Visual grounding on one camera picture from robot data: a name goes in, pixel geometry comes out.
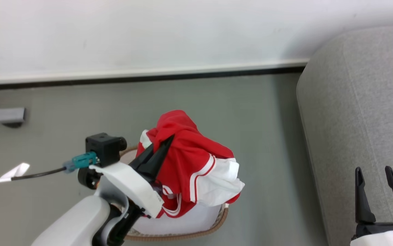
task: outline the black baseboard strip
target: black baseboard strip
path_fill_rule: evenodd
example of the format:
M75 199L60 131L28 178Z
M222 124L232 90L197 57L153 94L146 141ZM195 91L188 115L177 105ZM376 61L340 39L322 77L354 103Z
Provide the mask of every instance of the black baseboard strip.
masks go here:
M128 83L128 82L147 82L147 81L165 81L165 80L183 80L183 79L198 79L198 78L249 76L249 75L264 75L264 74L279 74L279 73L301 73L301 72L303 72L303 70L304 70L304 67L285 67L285 68L271 68L271 69L229 71L229 72L190 73L190 74L159 75L159 76L128 77L128 78L107 78L107 79L87 79L87 80L68 80L68 81L0 84L0 90L51 87L51 86L68 86L68 85L80 85L80 84L109 84L109 83Z

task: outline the brown woven rim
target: brown woven rim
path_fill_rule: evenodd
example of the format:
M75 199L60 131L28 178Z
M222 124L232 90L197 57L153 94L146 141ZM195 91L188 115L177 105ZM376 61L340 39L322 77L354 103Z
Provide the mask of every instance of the brown woven rim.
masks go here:
M137 146L135 147L130 147L127 148L124 151L121 151L120 157L122 157L124 154L137 150ZM131 240L131 241L146 241L146 242L152 242L152 241L173 241L173 240L184 240L184 239L189 239L189 238L195 238L195 237L201 237L201 236L206 236L209 234L212 234L213 232L217 231L224 223L225 219L227 218L228 215L228 207L225 207L222 211L222 216L218 223L216 223L214 226L212 226L209 230L203 231L203 232L195 232L195 233L190 233L190 234L182 234L182 235L167 235L167 236L133 236L133 235L127 235L125 237L125 240Z

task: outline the white baseboard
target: white baseboard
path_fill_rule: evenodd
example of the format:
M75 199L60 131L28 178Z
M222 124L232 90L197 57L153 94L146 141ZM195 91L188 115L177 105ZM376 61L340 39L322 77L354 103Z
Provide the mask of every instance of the white baseboard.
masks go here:
M71 81L71 80L88 80L88 79L105 79L105 78L131 78L131 77L148 77L161 75L181 75L196 73L216 73L246 70L262 70L289 67L302 67L307 64L309 59L290 59L274 63L258 64L230 64L221 66L207 67L187 67L177 69L141 69L141 70L103 70L103 71L86 71L73 73L43 73L43 74L26 74L13 76L0 76L0 84L20 84L34 82L50 81Z

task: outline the cable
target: cable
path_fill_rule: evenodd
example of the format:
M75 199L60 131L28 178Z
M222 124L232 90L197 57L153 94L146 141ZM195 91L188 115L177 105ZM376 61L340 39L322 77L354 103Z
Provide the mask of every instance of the cable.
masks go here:
M36 174L31 174L31 175L25 175L25 176L20 176L20 177L12 177L12 178L7 178L7 179L0 179L0 182L9 182L9 181L14 181L14 180L21 180L21 179L32 179L32 178L37 178L37 177L42 177L54 173L59 173L61 171L66 170L66 167L58 168L52 171L44 172L44 173L36 173Z

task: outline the baseboard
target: baseboard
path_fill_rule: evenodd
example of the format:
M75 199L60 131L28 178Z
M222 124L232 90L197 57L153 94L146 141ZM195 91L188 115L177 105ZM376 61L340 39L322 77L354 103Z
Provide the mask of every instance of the baseboard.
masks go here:
M33 87L68 86L79 84L106 84L143 81L164 81L196 78L232 77L277 73L301 73L307 59L287 60L277 64L248 64L186 70L139 70L84 73L61 73L48 76L0 77L0 90Z

